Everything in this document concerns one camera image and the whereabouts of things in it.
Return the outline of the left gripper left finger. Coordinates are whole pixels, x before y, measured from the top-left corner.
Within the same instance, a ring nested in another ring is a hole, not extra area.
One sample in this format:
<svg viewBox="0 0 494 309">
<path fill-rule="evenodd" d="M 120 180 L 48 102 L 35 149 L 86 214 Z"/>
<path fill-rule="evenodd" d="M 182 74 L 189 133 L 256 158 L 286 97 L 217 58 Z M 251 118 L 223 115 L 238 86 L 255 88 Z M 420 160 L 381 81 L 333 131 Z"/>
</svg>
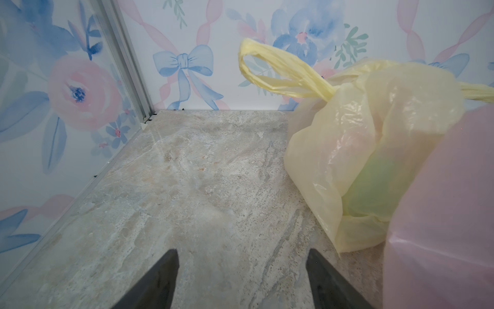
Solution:
<svg viewBox="0 0 494 309">
<path fill-rule="evenodd" d="M 113 309 L 171 308 L 179 267 L 178 251 L 168 250 Z"/>
</svg>

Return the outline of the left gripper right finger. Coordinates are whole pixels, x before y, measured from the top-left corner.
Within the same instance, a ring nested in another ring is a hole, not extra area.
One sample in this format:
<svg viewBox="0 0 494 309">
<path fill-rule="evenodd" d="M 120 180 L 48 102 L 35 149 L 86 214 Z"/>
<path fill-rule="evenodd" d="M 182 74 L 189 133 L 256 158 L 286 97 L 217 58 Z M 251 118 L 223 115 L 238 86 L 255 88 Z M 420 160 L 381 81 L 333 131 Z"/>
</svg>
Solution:
<svg viewBox="0 0 494 309">
<path fill-rule="evenodd" d="M 309 251 L 306 270 L 315 308 L 373 308 L 315 248 Z"/>
</svg>

